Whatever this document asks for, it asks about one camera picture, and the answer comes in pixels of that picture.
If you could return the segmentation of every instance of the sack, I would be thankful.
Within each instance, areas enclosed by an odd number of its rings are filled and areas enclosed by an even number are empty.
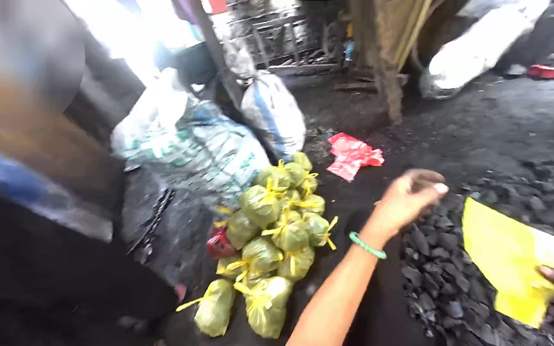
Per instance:
[[[268,273],[277,270],[283,254],[279,249],[262,237],[251,240],[242,248],[242,261],[249,265],[249,271]]]
[[[245,311],[251,329],[261,337],[278,339],[286,322],[286,303],[292,282],[280,276],[260,280],[250,289],[241,283],[235,288],[245,295]]]
[[[232,283],[226,279],[217,279],[211,282],[202,298],[183,304],[176,311],[199,303],[194,322],[202,333],[216,337],[226,334],[234,301],[235,290]]]
[[[277,202],[277,193],[273,191],[272,179],[268,179],[268,188],[260,185],[254,185],[248,188],[239,197],[241,210],[261,229],[277,221],[280,214],[279,203]]]
[[[314,212],[304,213],[303,221],[306,224],[305,230],[307,231],[307,234],[309,234],[309,245],[324,246],[328,243],[332,250],[336,250],[337,247],[331,241],[331,234],[329,232],[335,226],[338,219],[339,217],[335,216],[329,224],[325,218],[315,214]]]
[[[317,173],[305,174],[305,179],[298,186],[298,191],[300,192],[301,197],[304,198],[305,196],[308,196],[309,194],[315,192],[315,190],[318,188],[318,181],[315,178],[317,176]]]
[[[214,259],[220,259],[226,256],[234,256],[236,249],[226,235],[224,227],[213,227],[211,234],[214,234],[211,239],[206,242],[206,250]]]
[[[309,161],[309,158],[305,153],[298,152],[292,157],[292,161],[299,164],[307,172],[311,172],[313,169],[312,161]]]
[[[278,76],[258,71],[241,102],[245,123],[256,130],[278,159],[290,161],[303,149],[305,120]]]
[[[303,184],[305,180],[306,172],[303,166],[297,164],[296,162],[286,163],[283,168],[288,172],[290,176],[290,188],[296,188],[300,184]]]
[[[240,260],[241,258],[237,256],[227,256],[220,259],[217,262],[217,271],[215,272],[215,274],[225,276],[228,279],[233,279],[235,281],[242,280],[248,272],[249,266],[247,266],[247,264],[243,264],[236,268],[228,269],[228,265],[235,262],[239,262]]]
[[[241,193],[270,166],[258,139],[210,101],[176,85],[167,68],[113,130],[113,152],[194,192],[212,209],[237,209]]]
[[[324,201],[324,198],[321,198],[317,194],[310,194],[307,197],[303,198],[300,202],[295,203],[295,205],[300,207],[301,214],[304,214],[306,212],[314,212],[322,216],[326,207],[326,201]]]
[[[274,189],[276,191],[284,191],[292,185],[290,174],[284,169],[283,160],[279,160],[279,165],[277,165],[277,167],[271,166],[261,171],[254,179],[254,185],[266,187],[268,178],[271,178],[273,183],[275,183]]]
[[[253,239],[259,231],[260,227],[256,226],[242,210],[239,210],[230,217],[226,235],[230,243],[232,243],[232,246],[240,250],[248,241]]]
[[[292,282],[303,279],[312,266],[314,258],[315,252],[308,246],[295,252],[286,252],[277,275]]]
[[[278,248],[292,252],[309,246],[309,234],[305,231],[305,223],[296,211],[285,208],[275,225],[275,229],[262,231],[262,235],[270,235]]]

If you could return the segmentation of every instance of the person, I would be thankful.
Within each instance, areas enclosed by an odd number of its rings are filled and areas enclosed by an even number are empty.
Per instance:
[[[448,192],[444,182],[441,174],[425,169],[412,169],[398,177],[376,204],[359,239],[381,250],[404,226],[442,199]],[[354,244],[313,295],[286,346],[342,345],[378,260]],[[539,267],[538,271],[554,284],[553,268]]]

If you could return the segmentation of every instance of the bag pile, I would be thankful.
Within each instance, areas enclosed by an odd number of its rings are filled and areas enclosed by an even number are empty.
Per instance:
[[[330,231],[337,217],[332,222],[322,217],[326,203],[314,194],[318,174],[310,173],[312,168],[307,156],[298,152],[292,155],[292,162],[283,164],[280,160],[277,167],[261,171],[255,185],[239,197],[241,209],[227,220],[225,234],[237,251],[220,257],[217,274],[234,280],[234,284],[226,279],[217,281],[226,281],[228,287],[243,293],[249,324],[265,338],[279,338],[292,287],[312,266],[313,248],[328,245],[336,249]],[[201,298],[201,308],[203,302],[210,302],[207,295],[212,296],[209,290]],[[223,326],[222,319],[208,328],[198,313],[195,321],[203,333],[212,337],[225,333],[227,323]],[[224,316],[221,310],[216,315]]]

